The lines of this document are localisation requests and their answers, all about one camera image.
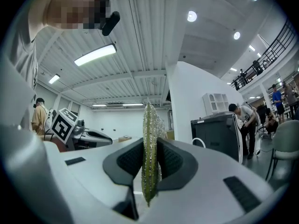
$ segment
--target black pants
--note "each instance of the black pants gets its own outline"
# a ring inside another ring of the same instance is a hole
[[[276,132],[277,127],[278,127],[278,122],[275,121],[273,125],[269,124],[269,126],[266,128],[266,130],[267,130],[268,133]]]
[[[246,135],[249,133],[249,153],[254,153],[254,144],[256,142],[255,133],[256,133],[256,124],[249,125],[247,128],[241,128],[242,142],[243,142],[243,153],[247,153],[247,144],[246,144]]]
[[[296,113],[297,108],[298,108],[298,104],[290,105],[292,119],[295,119],[294,113]]]

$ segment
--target shorts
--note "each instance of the shorts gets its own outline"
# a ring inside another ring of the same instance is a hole
[[[280,105],[280,106],[277,106],[277,113],[280,115],[280,114],[283,114],[285,112],[285,109],[284,109],[284,106],[283,105]]]

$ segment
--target black cap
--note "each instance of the black cap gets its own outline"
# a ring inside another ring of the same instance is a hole
[[[231,112],[234,112],[237,109],[237,106],[235,104],[230,104],[228,107],[228,110]]]
[[[37,102],[44,102],[44,103],[45,103],[45,101],[44,101],[43,98],[37,98],[37,99],[36,99],[36,103],[37,103]]]

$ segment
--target white chair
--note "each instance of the white chair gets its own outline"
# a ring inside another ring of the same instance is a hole
[[[273,170],[277,166],[278,160],[290,160],[293,162],[292,169],[296,161],[299,160],[299,121],[291,120],[287,121],[283,124],[280,124],[276,130],[276,134],[272,139],[273,149],[272,149],[272,157],[268,169],[268,173],[266,176],[266,180],[268,179],[268,175],[271,170],[272,161],[273,161]]]

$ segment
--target white wall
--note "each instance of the white wall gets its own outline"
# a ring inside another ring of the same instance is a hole
[[[159,117],[165,123],[165,130],[168,130],[168,110],[157,110]],[[92,129],[99,130],[111,137],[113,140],[124,135],[134,138],[143,137],[143,114],[141,111],[111,111],[111,112],[93,112]]]
[[[190,65],[178,62],[167,66],[167,77],[171,93],[171,106],[175,139],[191,143],[190,121],[206,116],[203,95],[226,94],[229,103],[242,104],[242,95],[216,76]]]
[[[84,119],[86,128],[94,129],[94,112],[86,105],[81,105],[79,110],[79,119]]]

